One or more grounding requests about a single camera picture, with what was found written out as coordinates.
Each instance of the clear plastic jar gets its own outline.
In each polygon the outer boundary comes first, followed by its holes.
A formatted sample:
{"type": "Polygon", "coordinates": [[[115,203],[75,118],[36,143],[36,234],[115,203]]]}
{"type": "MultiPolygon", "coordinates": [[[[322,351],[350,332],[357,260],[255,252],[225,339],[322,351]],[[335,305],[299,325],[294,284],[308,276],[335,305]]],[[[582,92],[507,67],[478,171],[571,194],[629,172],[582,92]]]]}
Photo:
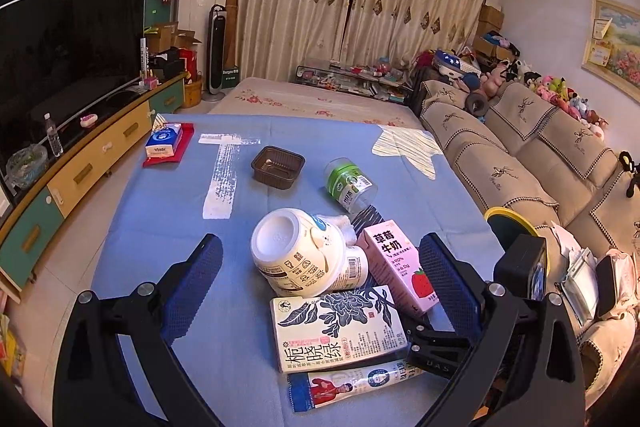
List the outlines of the clear plastic jar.
{"type": "Polygon", "coordinates": [[[325,186],[334,200],[354,216],[365,210],[378,193],[378,186],[348,158],[337,158],[324,168],[325,186]]]}

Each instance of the black tv screen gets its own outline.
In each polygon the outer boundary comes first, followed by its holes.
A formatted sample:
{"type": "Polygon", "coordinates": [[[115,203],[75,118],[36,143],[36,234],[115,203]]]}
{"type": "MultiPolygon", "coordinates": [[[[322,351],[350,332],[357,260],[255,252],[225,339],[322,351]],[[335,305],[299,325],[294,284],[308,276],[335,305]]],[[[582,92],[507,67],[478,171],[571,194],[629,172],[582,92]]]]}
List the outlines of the black tv screen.
{"type": "Polygon", "coordinates": [[[139,75],[144,0],[17,0],[0,8],[0,158],[139,75]]]}

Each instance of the plastic water bottle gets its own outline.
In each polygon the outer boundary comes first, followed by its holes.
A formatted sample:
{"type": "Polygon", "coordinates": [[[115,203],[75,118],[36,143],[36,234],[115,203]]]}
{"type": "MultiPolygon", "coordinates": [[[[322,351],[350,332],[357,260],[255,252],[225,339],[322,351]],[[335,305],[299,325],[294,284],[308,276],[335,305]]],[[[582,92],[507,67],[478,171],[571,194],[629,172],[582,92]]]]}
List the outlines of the plastic water bottle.
{"type": "Polygon", "coordinates": [[[337,158],[324,168],[326,189],[334,200],[354,216],[367,208],[378,186],[348,158],[337,158]]]}
{"type": "Polygon", "coordinates": [[[53,156],[58,158],[64,151],[62,150],[62,143],[60,143],[60,136],[58,136],[56,123],[51,120],[51,115],[49,113],[44,116],[44,127],[47,129],[47,138],[49,138],[51,152],[53,153],[53,156]]]}

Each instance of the brown plastic tray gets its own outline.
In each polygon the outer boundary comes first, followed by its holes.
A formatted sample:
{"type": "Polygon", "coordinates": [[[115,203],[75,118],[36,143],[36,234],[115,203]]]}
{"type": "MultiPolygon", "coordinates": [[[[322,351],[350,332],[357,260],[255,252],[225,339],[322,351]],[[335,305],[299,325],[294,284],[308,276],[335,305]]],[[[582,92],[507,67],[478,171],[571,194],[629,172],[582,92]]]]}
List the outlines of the brown plastic tray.
{"type": "Polygon", "coordinates": [[[280,190],[291,188],[304,164],[304,156],[271,145],[262,149],[251,162],[256,181],[280,190]]]}

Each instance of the barcode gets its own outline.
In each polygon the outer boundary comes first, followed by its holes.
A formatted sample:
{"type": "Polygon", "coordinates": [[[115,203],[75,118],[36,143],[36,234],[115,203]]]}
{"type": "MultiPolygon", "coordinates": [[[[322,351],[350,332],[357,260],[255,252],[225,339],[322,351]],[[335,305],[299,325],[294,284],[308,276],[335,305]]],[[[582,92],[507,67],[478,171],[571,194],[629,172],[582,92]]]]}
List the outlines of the barcode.
{"type": "Polygon", "coordinates": [[[356,279],[358,276],[358,264],[356,263],[358,259],[356,257],[348,258],[349,268],[347,271],[347,279],[356,279]]]}

